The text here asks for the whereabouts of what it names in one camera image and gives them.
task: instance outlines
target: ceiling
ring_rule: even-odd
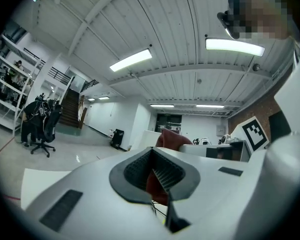
[[[227,0],[38,0],[31,8],[24,13],[32,26],[25,29],[50,48],[58,44],[76,68],[98,80],[102,88],[94,98],[141,95],[149,103],[175,104],[173,113],[227,117],[292,64],[290,39],[244,40],[265,47],[262,57],[206,50],[206,36],[229,38],[217,19]],[[110,69],[144,49],[151,59]],[[260,71],[249,68],[255,63]],[[226,106],[194,106],[207,103]]]

